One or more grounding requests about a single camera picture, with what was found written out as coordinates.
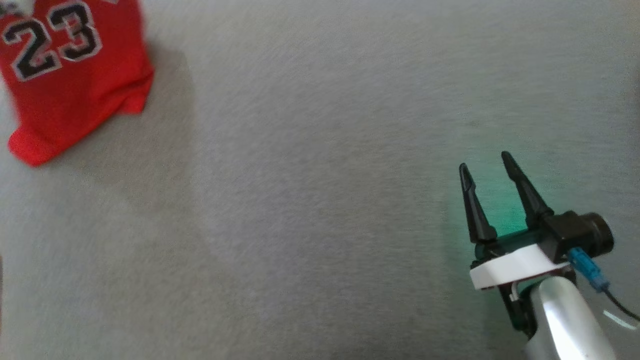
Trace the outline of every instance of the black number with white outline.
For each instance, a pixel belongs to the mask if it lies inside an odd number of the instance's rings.
[[[51,37],[44,25],[36,19],[20,20],[7,26],[3,40],[8,45],[23,41],[23,36],[31,34],[29,43],[13,62],[15,75],[21,81],[33,79],[61,67],[60,59],[54,51],[45,51],[51,45]]]
[[[84,1],[71,1],[49,10],[49,25],[54,31],[67,30],[71,42],[59,48],[60,56],[69,61],[82,61],[95,56],[102,49],[102,41],[94,28],[93,15]],[[18,20],[9,24],[3,33],[7,45],[23,42],[23,36],[31,38],[13,63],[15,75],[21,81],[29,81],[48,72],[60,69],[62,64],[51,46],[51,36],[44,24],[36,19]]]
[[[66,29],[71,43],[60,47],[60,55],[70,61],[82,61],[102,49],[98,31],[93,27],[91,10],[84,2],[62,4],[49,11],[49,24],[55,31]]]

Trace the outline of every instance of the red jersey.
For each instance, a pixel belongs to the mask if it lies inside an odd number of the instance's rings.
[[[137,0],[37,0],[32,17],[0,10],[0,70],[19,126],[9,149],[38,166],[114,113],[139,113],[154,70]]]

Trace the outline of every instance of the floor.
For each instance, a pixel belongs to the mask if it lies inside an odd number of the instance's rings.
[[[145,113],[35,170],[0,151],[2,359],[521,359],[468,278],[457,174],[524,226],[502,150],[557,211],[608,218],[599,263],[640,309],[635,2],[143,5]]]

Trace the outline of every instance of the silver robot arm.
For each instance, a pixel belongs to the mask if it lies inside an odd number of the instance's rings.
[[[503,152],[502,159],[518,189],[527,223],[527,229],[504,236],[498,236],[487,221],[476,184],[466,164],[460,165],[469,236],[476,245],[470,271],[474,286],[500,291],[512,326],[529,338],[524,348],[528,359],[615,360],[609,340],[577,288],[573,267],[579,266],[574,262],[576,251],[595,258],[613,249],[609,226],[595,213],[556,215],[513,157]],[[520,284],[532,281],[519,290]]]
[[[574,283],[560,276],[529,293],[536,332],[524,348],[530,360],[615,360],[616,354]]]

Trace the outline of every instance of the blue connector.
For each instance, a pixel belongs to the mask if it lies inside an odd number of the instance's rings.
[[[574,247],[569,250],[568,258],[573,267],[587,278],[597,293],[601,293],[609,289],[609,280],[602,275],[598,265],[593,262],[591,257],[589,257],[584,250],[579,247]]]

